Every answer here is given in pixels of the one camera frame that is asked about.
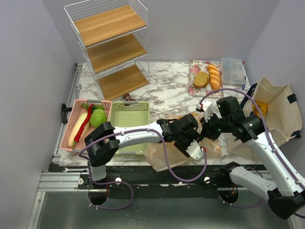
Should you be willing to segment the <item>orange baguette bread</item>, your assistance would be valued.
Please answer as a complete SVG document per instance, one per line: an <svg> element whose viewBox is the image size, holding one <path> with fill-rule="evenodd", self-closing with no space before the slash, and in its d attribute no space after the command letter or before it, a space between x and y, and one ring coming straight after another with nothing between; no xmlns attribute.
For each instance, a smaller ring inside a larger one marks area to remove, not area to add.
<svg viewBox="0 0 305 229"><path fill-rule="evenodd" d="M221 76L217 67L213 64L209 64L207 67L209 73L209 81L211 88L213 90L218 90L221 88Z"/></svg>

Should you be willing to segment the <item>green vegetable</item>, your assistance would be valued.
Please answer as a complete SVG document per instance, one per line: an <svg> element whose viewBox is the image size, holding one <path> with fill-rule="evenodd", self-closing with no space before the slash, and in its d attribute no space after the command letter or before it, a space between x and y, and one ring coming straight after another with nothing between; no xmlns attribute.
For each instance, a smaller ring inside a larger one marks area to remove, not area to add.
<svg viewBox="0 0 305 229"><path fill-rule="evenodd" d="M91 126L97 128L107 121L107 114L102 109L94 110L90 117Z"/></svg>

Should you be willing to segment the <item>red chili pepper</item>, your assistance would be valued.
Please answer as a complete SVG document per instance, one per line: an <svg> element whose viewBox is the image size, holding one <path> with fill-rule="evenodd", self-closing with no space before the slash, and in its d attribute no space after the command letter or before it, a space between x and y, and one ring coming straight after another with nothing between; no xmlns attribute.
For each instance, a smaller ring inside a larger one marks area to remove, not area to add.
<svg viewBox="0 0 305 229"><path fill-rule="evenodd" d="M76 144L79 142L80 138L81 138L81 135L85 129L85 126L88 124L89 120L90 120L90 117L91 117L91 114L92 114L92 108L93 108L94 104L91 104L88 108L88 112L87 112L87 116L86 118L84 119L82 125L80 126L76 136L74 137L74 141L73 141L73 144L72 144L72 148L74 148L76 146Z"/></svg>

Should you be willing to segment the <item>white daikon radish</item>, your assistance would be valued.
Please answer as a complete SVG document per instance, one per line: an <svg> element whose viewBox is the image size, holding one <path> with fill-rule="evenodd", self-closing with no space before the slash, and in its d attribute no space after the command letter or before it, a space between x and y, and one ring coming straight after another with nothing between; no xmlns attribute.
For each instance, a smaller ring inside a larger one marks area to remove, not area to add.
<svg viewBox="0 0 305 229"><path fill-rule="evenodd" d="M90 126L97 128L102 123L107 121L107 114L104 111L104 107L99 104L85 104L81 105L86 112L82 113L76 121L69 140L68 147L74 148L84 136Z"/></svg>

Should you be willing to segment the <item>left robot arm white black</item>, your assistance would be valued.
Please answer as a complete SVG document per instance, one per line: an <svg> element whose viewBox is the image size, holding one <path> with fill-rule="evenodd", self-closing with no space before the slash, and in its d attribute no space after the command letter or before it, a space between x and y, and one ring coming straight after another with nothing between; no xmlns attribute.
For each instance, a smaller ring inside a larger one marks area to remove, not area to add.
<svg viewBox="0 0 305 229"><path fill-rule="evenodd" d="M89 183L94 188L102 188L107 176L106 164L119 149L138 144L173 142L186 157L201 161L206 156L199 146L203 137L197 129L198 123L192 114L135 127L114 127L105 122L84 139L91 172Z"/></svg>

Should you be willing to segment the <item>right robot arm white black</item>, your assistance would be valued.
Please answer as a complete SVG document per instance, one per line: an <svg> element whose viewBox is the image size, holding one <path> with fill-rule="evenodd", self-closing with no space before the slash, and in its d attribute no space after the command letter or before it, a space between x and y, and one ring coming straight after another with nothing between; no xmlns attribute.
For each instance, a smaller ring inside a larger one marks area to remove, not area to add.
<svg viewBox="0 0 305 229"><path fill-rule="evenodd" d="M213 104L202 99L196 110L204 117L201 135L211 140L222 133L231 133L253 151L263 163L272 181L253 174L235 162L224 167L219 175L225 187L241 185L265 200L270 209L281 219L287 219L305 206L305 179L284 156L264 126L263 120L256 116L246 117L235 97L229 96L217 101L221 113L218 117Z"/></svg>

